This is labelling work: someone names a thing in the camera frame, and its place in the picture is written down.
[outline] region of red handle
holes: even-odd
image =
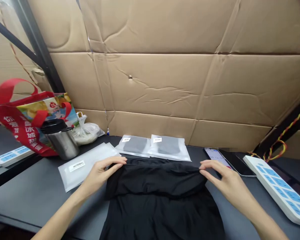
[[[69,102],[63,102],[62,103],[62,108],[66,108],[66,115],[61,118],[62,120],[65,120],[70,112],[71,112],[71,104]],[[36,116],[34,117],[34,119],[31,122],[31,125],[37,128],[41,128],[43,122],[46,120],[46,117],[49,115],[49,112],[46,110],[38,110]]]
[[[34,87],[34,91],[31,95],[38,94],[38,89],[37,87],[32,84],[31,82],[21,79],[21,78],[11,78],[0,85],[0,105],[4,105],[10,102],[12,95],[13,95],[13,90],[14,87],[19,83],[19,82],[28,82]]]

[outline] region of white power strip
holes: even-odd
[[[262,159],[245,156],[243,160],[286,216],[300,225],[300,195]]]
[[[8,167],[33,153],[33,151],[25,146],[7,152],[0,156],[0,167]]]

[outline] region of plastic packaging bag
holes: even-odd
[[[148,153],[151,146],[149,138],[123,135],[116,149],[119,153],[130,154],[139,157],[150,157]]]
[[[79,186],[86,179],[95,162],[113,156],[121,155],[111,143],[102,143],[58,167],[66,192]]]
[[[176,161],[190,161],[184,138],[151,135],[150,157]]]
[[[105,134],[95,123],[84,123],[87,115],[77,112],[80,126],[72,130],[72,135],[78,145],[85,145],[94,142],[98,137]]]

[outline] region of dark grey desk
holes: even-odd
[[[0,125],[0,155],[21,146],[21,143],[15,140],[12,133]],[[42,157],[40,156],[32,155],[18,161],[8,168],[0,168],[0,186],[30,167],[32,164],[36,163],[41,158]]]
[[[83,146],[81,153],[102,142],[116,146],[121,138],[100,137],[94,144]],[[187,147],[192,163],[197,167],[207,159],[202,148]],[[6,184],[0,187],[0,222],[37,232],[66,201],[71,192],[65,193],[57,169],[64,162],[57,157],[43,158]],[[257,179],[245,178],[252,194],[279,224],[290,239],[300,239],[300,226],[292,223],[273,201]],[[210,183],[207,188],[214,197],[223,219],[227,239],[259,239],[253,225],[239,213]],[[103,200],[105,186],[91,196],[71,223],[67,235],[77,239],[98,239],[107,216],[109,203]]]
[[[270,161],[272,166],[277,167],[286,175],[288,175],[294,183],[298,183],[300,185],[300,160],[281,157]]]

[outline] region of black fabric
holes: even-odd
[[[224,239],[218,207],[198,168],[128,159],[107,181],[101,240]]]

